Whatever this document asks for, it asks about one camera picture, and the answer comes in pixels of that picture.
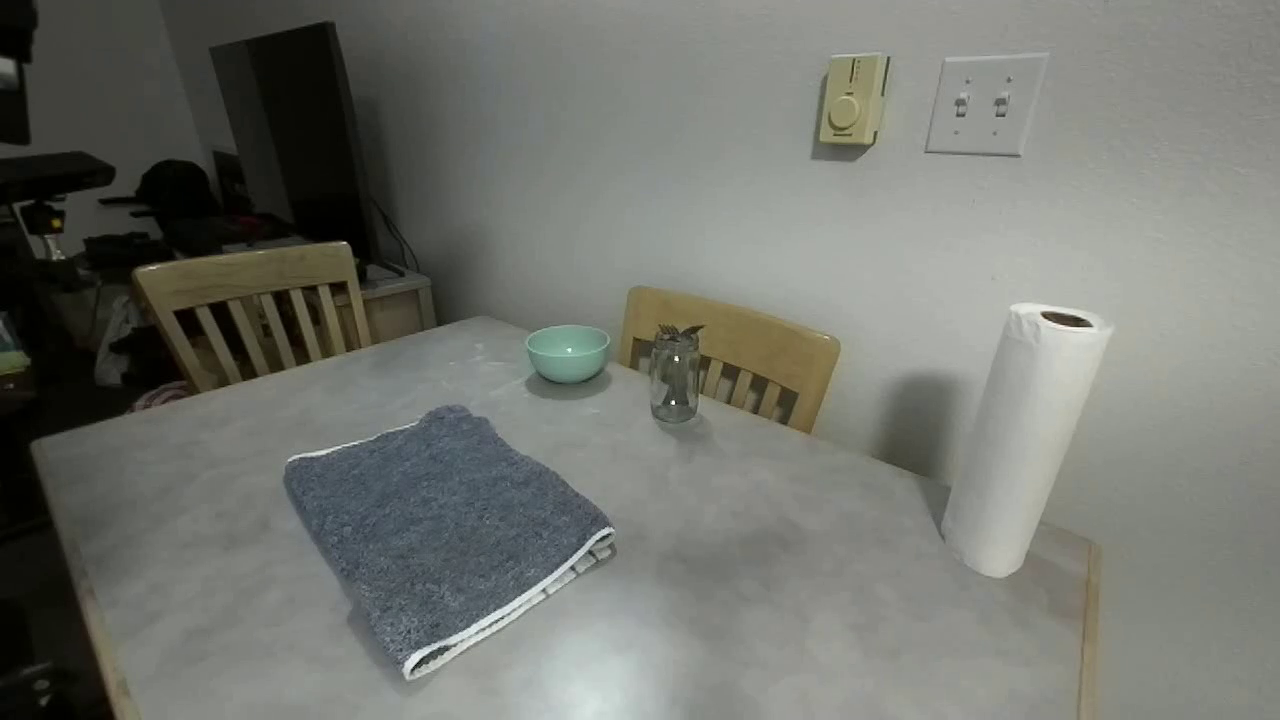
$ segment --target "small bowl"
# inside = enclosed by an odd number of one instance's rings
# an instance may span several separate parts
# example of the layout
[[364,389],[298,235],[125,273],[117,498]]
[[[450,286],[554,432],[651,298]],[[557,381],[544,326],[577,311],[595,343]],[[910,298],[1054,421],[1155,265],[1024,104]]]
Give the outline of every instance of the small bowl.
[[554,386],[584,386],[608,366],[612,337],[592,326],[550,326],[523,337],[528,366]]

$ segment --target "table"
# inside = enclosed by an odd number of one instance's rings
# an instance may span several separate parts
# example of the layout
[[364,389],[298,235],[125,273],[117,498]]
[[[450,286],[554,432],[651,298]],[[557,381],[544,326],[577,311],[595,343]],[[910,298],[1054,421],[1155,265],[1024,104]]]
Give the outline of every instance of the table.
[[[1091,711],[1097,553],[1043,527],[1012,582],[947,553],[910,472],[648,386],[528,378],[464,320],[38,445],[122,715],[651,720]],[[286,460],[469,405],[616,521],[616,561],[399,683],[286,498]]]

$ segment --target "wooden chair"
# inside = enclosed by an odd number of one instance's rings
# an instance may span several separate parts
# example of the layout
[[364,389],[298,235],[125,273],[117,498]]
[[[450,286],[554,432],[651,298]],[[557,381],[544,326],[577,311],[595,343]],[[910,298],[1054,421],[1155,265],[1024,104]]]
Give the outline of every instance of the wooden chair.
[[131,273],[184,378],[210,391],[369,343],[347,244],[291,244]]
[[841,361],[837,337],[751,310],[634,289],[616,361],[648,371],[648,352],[665,326],[706,326],[706,395],[813,432]]

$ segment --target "paper towel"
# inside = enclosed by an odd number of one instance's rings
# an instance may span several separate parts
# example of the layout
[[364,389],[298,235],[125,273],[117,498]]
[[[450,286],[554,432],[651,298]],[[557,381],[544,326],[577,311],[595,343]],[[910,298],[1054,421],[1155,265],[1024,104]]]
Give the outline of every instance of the paper towel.
[[1024,570],[1078,437],[1112,326],[1054,303],[1012,303],[946,535],[983,575]]

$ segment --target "glass shaker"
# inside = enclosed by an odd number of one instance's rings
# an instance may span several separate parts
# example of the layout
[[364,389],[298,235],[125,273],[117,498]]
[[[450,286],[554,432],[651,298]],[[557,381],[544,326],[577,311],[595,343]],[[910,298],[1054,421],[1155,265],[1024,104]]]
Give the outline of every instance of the glass shaker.
[[692,330],[659,330],[648,355],[648,408],[659,423],[683,423],[695,416],[695,395],[706,389],[706,366]]

